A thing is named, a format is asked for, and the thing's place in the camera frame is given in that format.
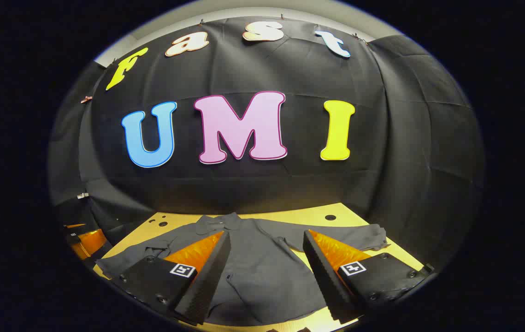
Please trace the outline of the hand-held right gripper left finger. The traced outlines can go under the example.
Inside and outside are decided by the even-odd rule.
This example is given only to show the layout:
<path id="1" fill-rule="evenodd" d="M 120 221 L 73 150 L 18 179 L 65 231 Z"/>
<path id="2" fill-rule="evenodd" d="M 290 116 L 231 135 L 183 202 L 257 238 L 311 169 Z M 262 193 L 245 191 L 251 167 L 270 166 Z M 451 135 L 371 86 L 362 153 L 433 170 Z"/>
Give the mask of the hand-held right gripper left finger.
<path id="1" fill-rule="evenodd" d="M 230 250 L 221 231 L 167 258 L 143 258 L 119 274 L 118 287 L 162 316 L 203 324 Z"/>

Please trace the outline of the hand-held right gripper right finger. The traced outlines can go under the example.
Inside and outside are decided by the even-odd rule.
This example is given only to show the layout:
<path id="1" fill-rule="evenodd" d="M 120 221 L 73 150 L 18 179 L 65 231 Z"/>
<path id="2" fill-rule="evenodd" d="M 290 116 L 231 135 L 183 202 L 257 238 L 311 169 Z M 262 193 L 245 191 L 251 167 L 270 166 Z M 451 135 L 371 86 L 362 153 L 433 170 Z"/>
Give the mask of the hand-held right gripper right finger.
<path id="1" fill-rule="evenodd" d="M 389 253 L 368 255 L 319 232 L 304 233 L 304 253 L 330 315 L 340 323 L 372 319 L 407 300 L 435 278 Z"/>

